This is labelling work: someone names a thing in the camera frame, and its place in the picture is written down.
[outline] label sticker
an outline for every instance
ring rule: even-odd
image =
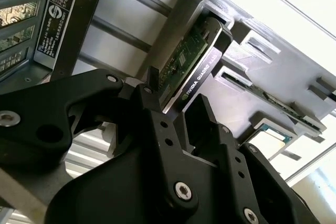
[[[57,57],[61,38],[66,30],[66,23],[70,17],[70,9],[74,1],[49,0],[37,44],[38,51],[52,58]]]

